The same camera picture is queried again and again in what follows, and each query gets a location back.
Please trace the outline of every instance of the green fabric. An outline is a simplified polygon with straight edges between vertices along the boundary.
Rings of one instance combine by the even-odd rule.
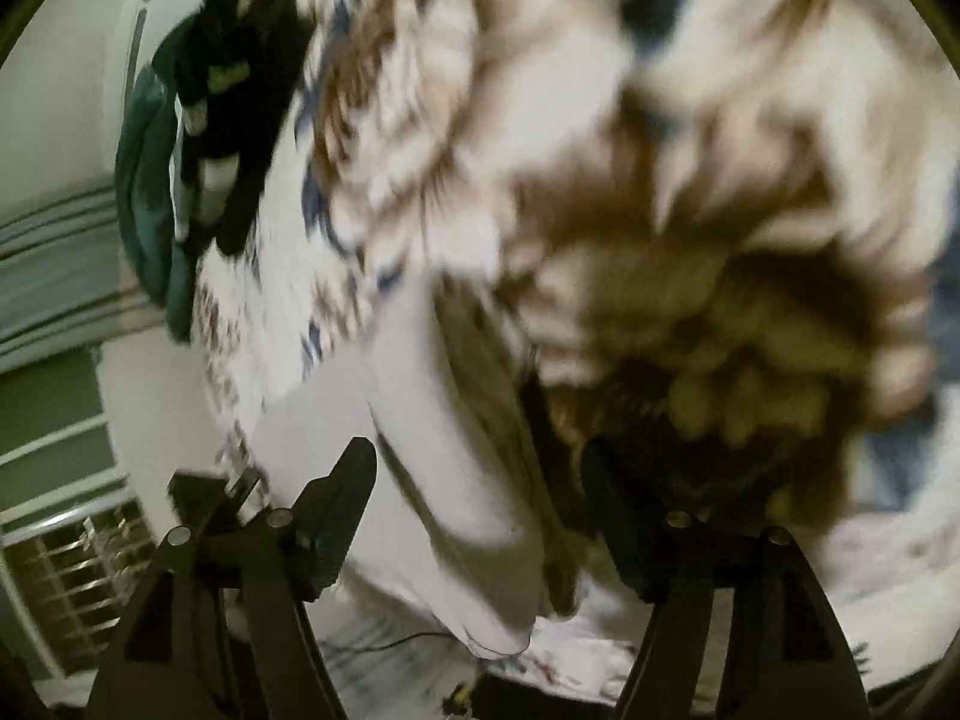
[[[193,19],[167,35],[137,76],[114,165],[124,249],[147,295],[165,308],[167,329],[179,343],[190,341],[196,260],[174,241],[169,173],[176,144],[173,66]]]

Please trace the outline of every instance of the dog fur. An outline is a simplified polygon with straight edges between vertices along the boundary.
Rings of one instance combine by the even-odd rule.
[[[877,1],[682,0],[652,52],[614,0],[472,0],[475,30],[431,44],[421,18],[409,50],[400,29],[365,40],[381,17],[361,14],[318,124],[334,226],[371,278],[405,266],[497,285],[573,445],[616,410],[605,383],[622,391],[618,370],[642,360],[673,377],[654,406],[690,440],[829,437],[837,469],[856,430],[928,392],[925,271],[952,229],[960,153],[952,69],[901,4]],[[337,113],[350,66],[407,52],[429,69],[457,46],[469,69],[454,63],[452,87],[418,71],[364,93],[367,112],[416,100],[404,115],[432,133],[401,181],[361,164],[373,151],[330,159],[330,122],[360,116]],[[385,191],[365,202],[349,175]],[[725,466],[742,482],[726,487],[767,470]]]

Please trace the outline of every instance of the cable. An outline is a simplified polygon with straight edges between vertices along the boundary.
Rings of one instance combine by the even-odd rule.
[[[448,638],[449,640],[456,641],[457,637],[447,631],[421,631],[418,634],[411,634],[409,637],[403,637],[400,640],[392,641],[390,644],[381,644],[376,647],[364,647],[362,649],[354,649],[353,647],[341,647],[337,644],[331,644],[328,641],[323,642],[323,646],[333,650],[338,653],[347,653],[350,655],[368,655],[371,653],[382,653],[387,650],[392,650],[394,647],[400,647],[402,644],[413,641],[415,638],[424,638],[424,637],[437,637],[437,638]]]

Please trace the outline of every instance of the screw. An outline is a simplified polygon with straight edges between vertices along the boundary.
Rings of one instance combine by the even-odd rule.
[[[771,543],[779,547],[785,547],[790,541],[793,541],[793,539],[790,538],[790,533],[784,531],[783,528],[771,528],[767,532],[767,538],[770,539]]]
[[[267,524],[271,528],[285,528],[291,522],[294,521],[294,515],[290,509],[274,509],[270,514],[267,514]]]
[[[679,509],[674,509],[673,512],[669,512],[669,514],[666,515],[666,524],[671,528],[683,531],[693,524],[693,517],[690,517],[686,512],[681,512]]]
[[[190,541],[190,536],[193,536],[193,533],[190,533],[190,529],[186,525],[178,525],[170,533],[167,533],[167,541],[172,546],[179,547]]]

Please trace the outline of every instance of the window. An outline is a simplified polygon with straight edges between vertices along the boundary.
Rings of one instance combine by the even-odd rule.
[[[0,377],[0,637],[35,679],[96,668],[153,550],[91,354]]]

